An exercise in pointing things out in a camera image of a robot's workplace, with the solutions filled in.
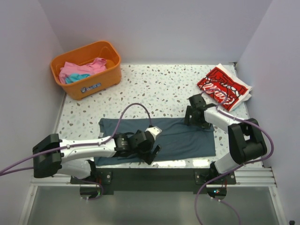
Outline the slate blue t shirt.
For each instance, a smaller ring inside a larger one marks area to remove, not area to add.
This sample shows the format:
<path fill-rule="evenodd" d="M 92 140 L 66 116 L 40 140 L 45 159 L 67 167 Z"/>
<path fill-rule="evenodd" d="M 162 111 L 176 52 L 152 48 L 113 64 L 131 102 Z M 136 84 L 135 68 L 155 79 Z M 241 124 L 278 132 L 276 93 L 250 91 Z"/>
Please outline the slate blue t shirt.
<path fill-rule="evenodd" d="M 102 118 L 99 122 L 103 136 L 109 136 L 117 126 L 118 119 Z M 154 161 L 173 161 L 187 158 L 212 157 L 216 155 L 214 128 L 202 129 L 197 126 L 184 125 L 184 118 L 153 118 L 152 125 L 162 130 L 156 144 L 161 151 Z M 118 127 L 119 133 L 132 132 L 138 129 L 144 131 L 149 126 L 148 119 L 124 119 Z M 136 156 L 124 157 L 95 157 L 96 166 L 117 165 L 123 163 L 142 162 Z"/>

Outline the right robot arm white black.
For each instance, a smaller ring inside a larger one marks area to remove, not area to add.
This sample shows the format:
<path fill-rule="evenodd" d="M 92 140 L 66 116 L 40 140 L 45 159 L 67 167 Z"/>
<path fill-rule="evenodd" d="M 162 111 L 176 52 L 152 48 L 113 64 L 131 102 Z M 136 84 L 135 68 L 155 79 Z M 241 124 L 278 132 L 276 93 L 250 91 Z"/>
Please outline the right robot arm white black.
<path fill-rule="evenodd" d="M 225 173 L 267 153 L 257 120 L 235 118 L 219 111 L 215 104 L 207 104 L 201 94 L 193 95 L 188 100 L 190 105 L 186 109 L 185 125 L 203 129 L 216 125 L 228 134 L 229 152 L 210 164 L 209 179 L 212 183 L 220 184 L 225 179 Z"/>

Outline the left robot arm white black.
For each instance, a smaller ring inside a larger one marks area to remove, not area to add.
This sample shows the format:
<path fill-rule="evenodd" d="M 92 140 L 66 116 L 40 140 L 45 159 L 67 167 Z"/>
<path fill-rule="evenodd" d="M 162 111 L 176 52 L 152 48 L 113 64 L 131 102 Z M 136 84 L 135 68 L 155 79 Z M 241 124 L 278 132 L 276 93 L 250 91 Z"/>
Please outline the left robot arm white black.
<path fill-rule="evenodd" d="M 136 133 L 115 134 L 96 140 L 74 141 L 52 134 L 33 148 L 33 174 L 47 178 L 64 174 L 92 184 L 97 179 L 91 158 L 127 158 L 134 156 L 151 164 L 161 147 L 154 143 L 161 134 L 158 127 Z"/>

